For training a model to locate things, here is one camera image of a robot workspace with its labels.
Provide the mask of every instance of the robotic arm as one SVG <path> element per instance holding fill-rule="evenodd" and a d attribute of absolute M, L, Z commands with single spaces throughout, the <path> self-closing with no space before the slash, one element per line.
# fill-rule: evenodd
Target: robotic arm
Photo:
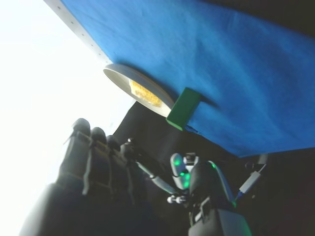
<path fill-rule="evenodd" d="M 189 236 L 250 236 L 218 166 L 195 153 L 170 158 L 172 174 L 129 139 L 119 146 L 78 119 L 56 183 L 47 187 L 20 236 L 166 235 L 146 202 L 141 169 L 189 209 Z"/>

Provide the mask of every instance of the green sponge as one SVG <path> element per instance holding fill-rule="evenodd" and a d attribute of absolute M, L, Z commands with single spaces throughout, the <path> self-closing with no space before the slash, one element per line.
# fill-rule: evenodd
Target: green sponge
<path fill-rule="evenodd" d="M 198 106 L 200 98 L 201 95 L 199 93 L 185 88 L 166 118 L 167 122 L 183 131 L 192 113 Z"/>

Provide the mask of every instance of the plate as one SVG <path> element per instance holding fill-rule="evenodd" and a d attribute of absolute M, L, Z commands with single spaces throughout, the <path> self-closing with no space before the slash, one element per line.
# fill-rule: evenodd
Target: plate
<path fill-rule="evenodd" d="M 174 106 L 174 101 L 172 98 L 155 82 L 149 79 L 147 76 L 143 75 L 139 71 L 121 64 L 110 64 L 104 69 L 105 75 L 119 88 L 133 97 L 135 100 L 140 102 L 145 107 L 160 114 L 161 116 L 167 117 Z M 147 102 L 146 100 L 139 98 L 131 92 L 131 87 L 129 85 L 129 79 L 137 82 L 145 89 L 153 93 L 162 101 L 160 107 L 154 106 L 153 104 Z"/>

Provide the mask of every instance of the blue tablecloth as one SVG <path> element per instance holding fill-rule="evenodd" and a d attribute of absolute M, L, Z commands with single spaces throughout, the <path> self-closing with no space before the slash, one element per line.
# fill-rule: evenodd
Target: blue tablecloth
<path fill-rule="evenodd" d="M 315 147 L 313 38 L 200 0 L 63 3 L 114 63 L 205 97 L 189 130 L 240 157 Z"/>

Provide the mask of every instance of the black floor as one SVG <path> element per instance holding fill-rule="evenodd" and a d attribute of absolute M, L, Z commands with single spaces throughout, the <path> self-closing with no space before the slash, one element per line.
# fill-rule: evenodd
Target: black floor
<path fill-rule="evenodd" d="M 180 132 L 165 118 L 136 103 L 115 133 L 122 144 L 134 137 L 152 157 L 169 165 L 174 152 L 197 152 L 214 161 L 225 174 L 234 194 L 249 177 L 245 164 L 255 157 L 237 158 L 199 135 Z M 315 148 L 274 153 L 263 177 L 238 201 L 237 210 L 254 236 L 315 235 Z M 170 225 L 171 235 L 187 235 L 188 213 L 166 202 L 168 195 L 149 180 L 149 201 Z"/>

